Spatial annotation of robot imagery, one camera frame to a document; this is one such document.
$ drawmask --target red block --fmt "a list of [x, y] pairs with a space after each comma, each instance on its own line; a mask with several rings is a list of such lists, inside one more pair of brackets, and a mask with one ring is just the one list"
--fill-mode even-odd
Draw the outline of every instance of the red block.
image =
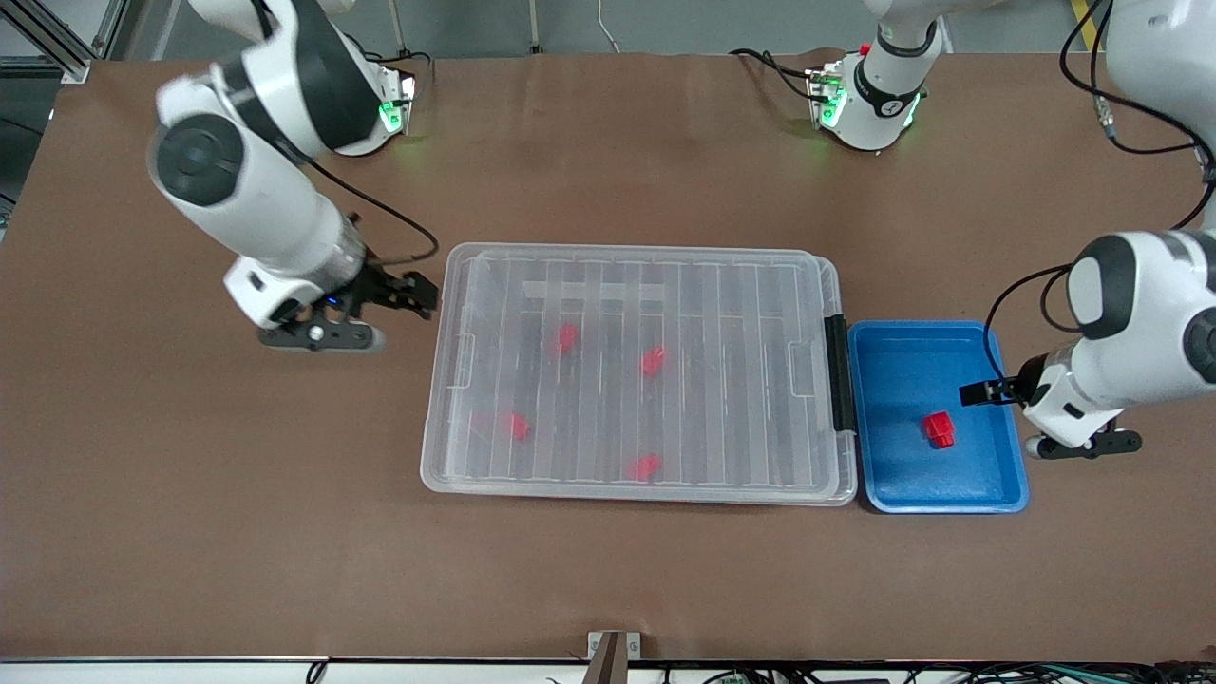
[[663, 470], [663, 459], [658, 454], [646, 454], [625, 467], [625, 477], [649, 482], [660, 470]]
[[569, 352], [578, 343], [579, 329], [574, 327], [574, 324], [563, 323], [562, 327], [557, 329], [557, 355]]
[[955, 445], [955, 421], [950, 420], [950, 414], [938, 411], [921, 419], [924, 434], [939, 449]]
[[642, 375], [651, 377], [658, 375], [663, 370], [663, 357], [666, 355], [666, 349], [663, 346], [654, 347], [649, 352], [642, 355]]
[[511, 436], [516, 438], [516, 442], [523, 442], [531, 433], [531, 426], [524, 416], [519, 414], [511, 414]]

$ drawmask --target white robotic arm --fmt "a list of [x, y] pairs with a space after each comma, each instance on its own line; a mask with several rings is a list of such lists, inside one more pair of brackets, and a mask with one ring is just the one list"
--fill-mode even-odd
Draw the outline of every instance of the white robotic arm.
[[[264, 343], [375, 351], [381, 337], [358, 320], [362, 304], [429, 318], [438, 288], [376, 265], [351, 219], [297, 164], [383, 145], [400, 129], [385, 111], [407, 105], [388, 88], [401, 74], [364, 60], [316, 0], [265, 4], [269, 39], [157, 92], [162, 128], [148, 172], [174, 207], [240, 256], [224, 284]], [[385, 72], [390, 79], [377, 78]], [[327, 307], [342, 315], [330, 320]]]
[[[1113, 0], [1107, 68], [1131, 101], [1180, 122], [1201, 157], [1216, 145], [1216, 0]], [[1212, 159], [1203, 158], [1211, 185]], [[1216, 212], [1203, 230], [1116, 232], [1091, 242], [1068, 275], [1081, 338], [1017, 377], [962, 389], [963, 402], [1024, 402], [1042, 458], [1133, 452], [1104, 431], [1125, 409], [1216, 392]]]
[[815, 75], [816, 124], [858, 150], [882, 150], [912, 124], [925, 75], [941, 54], [938, 17], [1000, 0], [862, 0], [878, 17], [868, 52], [852, 52]]
[[[187, 0], [191, 9], [212, 26], [260, 43], [274, 33], [274, 16], [261, 0]], [[340, 15], [355, 6], [355, 0], [317, 0], [327, 16]]]
[[213, 62], [207, 74], [162, 86], [161, 123], [215, 111], [215, 100], [225, 116], [298, 161], [331, 150], [367, 155], [404, 131], [413, 77], [368, 62], [317, 0], [257, 0], [257, 6], [247, 0], [196, 1], [214, 11], [210, 19], [237, 33], [252, 30], [249, 22], [258, 17], [271, 22], [274, 33], [236, 58]]

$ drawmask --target transparent plastic lid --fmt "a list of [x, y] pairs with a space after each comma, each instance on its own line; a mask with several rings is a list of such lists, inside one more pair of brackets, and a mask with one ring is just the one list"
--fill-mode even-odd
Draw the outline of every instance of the transparent plastic lid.
[[465, 243], [447, 258], [422, 452], [438, 492], [840, 505], [823, 319], [784, 250]]

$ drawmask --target brown tabletop surface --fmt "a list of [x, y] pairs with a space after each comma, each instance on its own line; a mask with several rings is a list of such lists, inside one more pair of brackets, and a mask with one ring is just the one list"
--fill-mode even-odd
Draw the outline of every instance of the brown tabletop surface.
[[[368, 310], [378, 355], [263, 348], [233, 256], [152, 187], [154, 90], [198, 67], [63, 89], [0, 245], [0, 654], [564, 657], [626, 628], [663, 658], [1211, 658], [1212, 399], [1127, 411], [1136, 455], [1029, 461], [1008, 516], [432, 493], [437, 324]], [[326, 164], [434, 230], [435, 281], [467, 241], [786, 247], [835, 263], [852, 321], [983, 319], [1199, 195], [1189, 155], [1113, 150], [1052, 56], [930, 83], [876, 156], [733, 57], [441, 61], [413, 139]], [[319, 189], [379, 253], [422, 246]], [[1012, 366], [1065, 340], [1037, 288], [996, 329]]]

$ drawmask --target plastic container latch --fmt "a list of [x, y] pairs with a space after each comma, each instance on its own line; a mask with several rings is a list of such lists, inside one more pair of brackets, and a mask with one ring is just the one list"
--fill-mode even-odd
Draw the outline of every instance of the plastic container latch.
[[844, 314], [823, 319], [828, 348], [828, 383], [832, 388], [832, 425], [837, 432], [857, 431], [857, 407], [852, 400], [849, 372], [849, 323]]

